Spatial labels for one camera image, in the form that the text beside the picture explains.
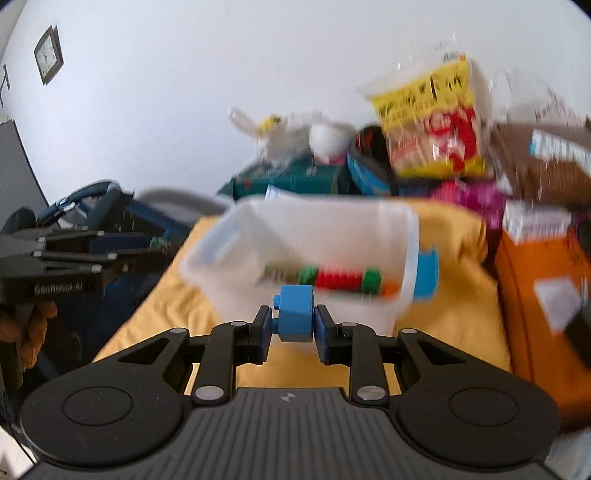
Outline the person left hand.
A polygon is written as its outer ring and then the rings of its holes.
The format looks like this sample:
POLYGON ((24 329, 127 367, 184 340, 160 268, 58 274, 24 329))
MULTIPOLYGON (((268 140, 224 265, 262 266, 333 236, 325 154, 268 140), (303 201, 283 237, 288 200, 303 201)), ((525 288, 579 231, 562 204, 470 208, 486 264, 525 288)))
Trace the person left hand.
POLYGON ((20 356, 25 369, 31 369, 36 364, 45 342, 48 320, 56 315, 57 306, 54 302, 37 303, 27 325, 19 327, 6 308, 1 307, 1 341, 8 344, 21 341, 20 356))

